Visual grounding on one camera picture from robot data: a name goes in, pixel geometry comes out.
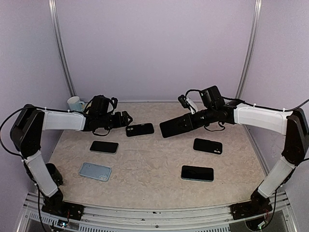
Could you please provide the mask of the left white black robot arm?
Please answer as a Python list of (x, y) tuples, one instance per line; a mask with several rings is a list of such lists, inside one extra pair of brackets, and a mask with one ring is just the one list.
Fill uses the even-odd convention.
[(94, 96), (81, 111), (60, 110), (26, 104), (15, 111), (17, 116), (10, 130), (10, 139), (17, 154), (29, 171), (29, 176), (41, 194), (50, 198), (48, 206), (57, 215), (67, 211), (67, 203), (57, 194), (61, 191), (46, 167), (42, 154), (45, 135), (60, 136), (64, 131), (90, 132), (98, 129), (110, 132), (128, 126), (133, 117), (127, 111), (117, 111), (118, 99)]

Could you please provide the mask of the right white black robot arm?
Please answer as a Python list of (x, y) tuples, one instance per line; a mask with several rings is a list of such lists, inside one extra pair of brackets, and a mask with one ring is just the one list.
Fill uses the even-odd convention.
[(253, 126), (285, 136), (280, 159), (256, 190), (260, 196), (255, 196), (247, 203), (247, 211), (256, 215), (266, 206), (264, 198), (275, 192), (299, 164), (308, 160), (309, 126), (304, 111), (301, 106), (289, 110), (274, 109), (237, 98), (223, 97), (217, 86), (198, 90), (198, 93), (204, 110), (198, 110), (187, 94), (178, 97), (182, 107), (190, 110), (185, 115), (190, 121), (187, 131), (217, 122)]

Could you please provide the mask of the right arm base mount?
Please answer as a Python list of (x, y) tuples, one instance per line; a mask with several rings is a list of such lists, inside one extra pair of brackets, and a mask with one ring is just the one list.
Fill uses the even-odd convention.
[(249, 201), (232, 204), (230, 209), (233, 220), (238, 220), (272, 211), (273, 207), (269, 197), (264, 197), (256, 188)]

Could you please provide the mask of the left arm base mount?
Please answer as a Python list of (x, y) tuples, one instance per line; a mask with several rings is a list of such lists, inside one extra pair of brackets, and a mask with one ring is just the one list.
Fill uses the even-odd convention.
[(51, 197), (43, 195), (42, 211), (51, 215), (80, 221), (84, 212), (84, 206), (63, 201), (63, 194), (61, 191), (58, 191)]

